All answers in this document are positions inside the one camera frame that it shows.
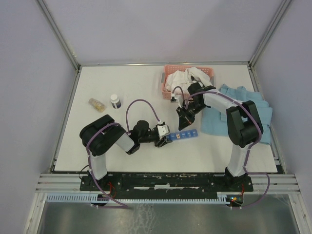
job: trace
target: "blue towel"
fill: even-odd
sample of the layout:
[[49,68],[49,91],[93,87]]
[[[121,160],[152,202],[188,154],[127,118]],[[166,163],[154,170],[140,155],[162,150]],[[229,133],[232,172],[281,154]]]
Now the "blue towel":
[[[232,89],[226,84],[221,87],[220,92],[240,101],[251,100],[255,103],[263,126],[263,134],[260,142],[270,144],[271,132],[269,126],[271,124],[273,109],[269,107],[268,102],[263,100],[262,95],[258,92],[247,91],[243,86]],[[201,132],[217,136],[228,136],[226,115],[214,108],[205,108],[201,120]]]

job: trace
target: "pink plastic basket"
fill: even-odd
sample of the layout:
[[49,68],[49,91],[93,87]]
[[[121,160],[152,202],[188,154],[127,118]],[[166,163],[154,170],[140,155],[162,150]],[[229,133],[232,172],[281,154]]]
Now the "pink plastic basket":
[[[193,66],[182,66],[182,65],[165,65],[164,66],[165,77],[164,77],[164,80],[161,84],[162,97],[164,99],[169,99],[169,100],[171,99],[171,91],[165,90],[165,84],[166,84],[166,80],[167,80],[168,75],[170,75],[176,71],[185,72],[185,70],[187,68],[190,68],[190,67],[193,67]],[[196,67],[196,68],[198,68],[199,70],[201,70],[204,73],[206,73],[207,75],[209,75],[210,81],[213,80],[214,70],[212,68],[210,68],[210,67]]]

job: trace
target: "black cable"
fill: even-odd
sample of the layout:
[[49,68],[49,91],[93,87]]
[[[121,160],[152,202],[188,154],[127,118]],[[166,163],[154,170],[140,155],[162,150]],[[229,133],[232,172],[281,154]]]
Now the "black cable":
[[88,165],[86,165],[84,168],[82,168],[82,169],[81,169],[81,171],[78,173],[78,177],[79,177],[79,179],[82,179],[82,178],[80,177],[80,173],[81,173],[84,169],[86,169],[88,166],[89,166],[89,164],[88,164]]

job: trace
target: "purple cable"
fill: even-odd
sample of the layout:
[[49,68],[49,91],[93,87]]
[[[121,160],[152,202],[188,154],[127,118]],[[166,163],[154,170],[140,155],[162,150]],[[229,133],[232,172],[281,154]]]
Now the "purple cable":
[[158,118],[158,116],[157,116],[157,114],[156,114],[156,111],[155,111],[155,109],[152,107],[152,105],[151,105],[147,100],[144,100],[144,99],[137,99],[137,100],[134,100],[133,102],[130,103],[130,105],[128,106],[127,111],[126,111],[127,133],[130,132],[129,123],[128,123],[128,111],[129,111],[129,109],[130,109],[130,106],[132,106],[132,104],[135,103],[135,102],[137,102],[137,101],[144,101],[144,102],[146,102],[146,103],[151,107],[152,111],[154,112],[154,115],[155,115],[157,121],[160,122],[160,119]]
[[183,97],[183,103],[184,103],[184,92],[183,92],[183,89],[181,88],[181,86],[176,86],[173,90],[172,90],[172,93],[175,92],[176,89],[180,89],[181,90],[181,93],[182,93],[182,97]]
[[92,206],[93,206],[93,207],[97,207],[97,208],[105,208],[105,209],[111,209],[111,208],[125,209],[125,208],[128,208],[128,206],[127,206],[126,204],[123,204],[123,203],[121,203],[121,202],[119,202],[119,201],[113,199],[113,198],[110,197],[107,193],[105,193],[104,190],[102,190],[102,188],[99,186],[99,184],[98,184],[98,182],[97,182],[96,177],[95,177],[94,174],[93,174],[93,170],[92,170],[92,166],[91,166],[91,154],[90,154],[90,150],[89,150],[89,147],[90,147],[91,142],[92,142],[102,131],[104,131],[106,128],[111,127],[111,126],[113,126],[113,125],[114,125],[114,126],[120,126],[119,123],[110,123],[110,124],[107,124],[107,125],[105,125],[104,127],[102,127],[102,128],[101,128],[100,130],[98,130],[98,132],[95,133],[95,134],[93,135],[93,137],[91,137],[91,139],[88,141],[87,146],[86,146],[86,150],[87,150],[87,153],[88,153],[88,163],[89,163],[89,168],[90,168],[89,172],[90,172],[90,174],[91,174],[91,176],[92,176],[92,179],[93,179],[94,183],[96,184],[97,188],[98,188],[108,199],[110,199],[110,200],[112,200],[113,202],[119,204],[120,206],[96,206],[96,205],[92,205]]
[[257,122],[255,121],[255,119],[252,117],[252,115],[246,110],[246,108],[240,104],[239,102],[235,101],[233,98],[229,97],[229,96],[226,96],[225,94],[223,93],[220,93],[220,92],[212,92],[212,91],[202,91],[202,92],[198,92],[198,93],[195,93],[195,94],[192,94],[190,95],[190,97],[187,99],[186,101],[186,105],[185,105],[185,109],[188,108],[188,104],[189,104],[189,99],[192,98],[193,96],[195,95],[199,95],[199,94],[215,94],[215,95],[219,95],[229,101],[231,101],[232,103],[236,104],[237,106],[239,106],[245,113],[246,115],[250,118],[250,120],[253,122],[253,124],[255,125],[257,131],[258,131],[258,134],[259,134],[259,138],[252,144],[249,145],[248,149],[247,149],[247,153],[246,153],[246,158],[245,158],[245,161],[244,161],[244,165],[243,165],[243,169],[244,171],[247,173],[247,174],[250,174],[250,175],[266,175],[267,178],[268,178],[268,186],[266,188],[266,190],[264,191],[263,195],[261,196],[261,198],[259,198],[257,201],[251,203],[251,204],[248,204],[246,206],[243,206],[243,207],[232,207],[234,209],[242,209],[242,208],[247,208],[247,207],[250,207],[250,206],[253,206],[255,204],[258,204],[261,200],[264,199],[265,195],[268,193],[269,191],[269,187],[270,187],[270,183],[271,183],[271,180],[270,180],[270,176],[268,173],[266,172],[248,172],[247,169],[246,169],[246,166],[247,166],[247,162],[248,162],[248,159],[249,159],[249,155],[250,155],[250,149],[256,145],[258,142],[260,142],[261,140],[261,137],[262,137],[262,133],[261,133],[261,130],[257,124]]

